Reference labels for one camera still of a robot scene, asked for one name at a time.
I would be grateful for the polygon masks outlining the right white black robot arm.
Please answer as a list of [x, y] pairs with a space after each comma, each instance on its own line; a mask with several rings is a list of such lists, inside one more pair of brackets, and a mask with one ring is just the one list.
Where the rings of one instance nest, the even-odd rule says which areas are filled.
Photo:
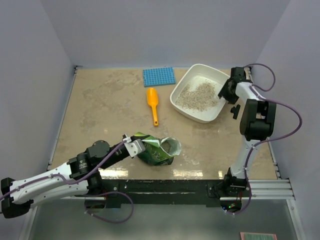
[[230, 77], [218, 94], [228, 104], [238, 99], [245, 103], [239, 124], [242, 147], [235, 163], [228, 169], [218, 189], [230, 197], [249, 191], [249, 171], [260, 144], [273, 134], [277, 105], [263, 98], [247, 79], [244, 67], [233, 67]]

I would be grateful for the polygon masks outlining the orange plastic scoop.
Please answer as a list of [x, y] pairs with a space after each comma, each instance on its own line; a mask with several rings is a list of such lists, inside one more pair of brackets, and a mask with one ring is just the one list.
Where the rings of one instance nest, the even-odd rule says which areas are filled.
[[157, 105], [159, 104], [158, 94], [155, 88], [149, 87], [146, 93], [147, 103], [151, 108], [153, 125], [155, 127], [159, 126], [158, 114], [157, 114]]

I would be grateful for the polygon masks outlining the black bag clip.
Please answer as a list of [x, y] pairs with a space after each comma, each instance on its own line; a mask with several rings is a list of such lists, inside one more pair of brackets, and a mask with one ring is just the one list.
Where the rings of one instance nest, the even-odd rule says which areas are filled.
[[230, 113], [232, 114], [232, 118], [236, 120], [238, 118], [239, 112], [241, 109], [241, 105], [237, 104], [230, 109]]

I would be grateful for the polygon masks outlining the green litter bag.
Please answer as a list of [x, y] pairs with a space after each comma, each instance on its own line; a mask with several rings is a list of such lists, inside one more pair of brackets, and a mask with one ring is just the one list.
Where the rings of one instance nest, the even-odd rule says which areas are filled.
[[181, 143], [173, 137], [157, 138], [150, 134], [137, 132], [132, 140], [140, 139], [145, 150], [137, 157], [150, 166], [171, 165], [182, 151]]

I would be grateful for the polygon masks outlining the white litter box tray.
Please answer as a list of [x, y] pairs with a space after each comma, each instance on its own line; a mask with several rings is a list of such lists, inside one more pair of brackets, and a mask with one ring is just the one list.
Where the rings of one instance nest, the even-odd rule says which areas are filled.
[[170, 94], [173, 107], [185, 117], [201, 124], [214, 121], [226, 100], [218, 93], [229, 75], [204, 64], [194, 64]]

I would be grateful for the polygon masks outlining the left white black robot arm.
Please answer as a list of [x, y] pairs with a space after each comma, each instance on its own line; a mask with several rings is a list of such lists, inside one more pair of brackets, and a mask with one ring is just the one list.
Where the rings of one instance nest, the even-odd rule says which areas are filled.
[[0, 182], [0, 212], [6, 219], [20, 217], [46, 201], [71, 196], [101, 197], [107, 193], [99, 169], [107, 169], [137, 154], [132, 141], [110, 146], [99, 140], [62, 165], [34, 177]]

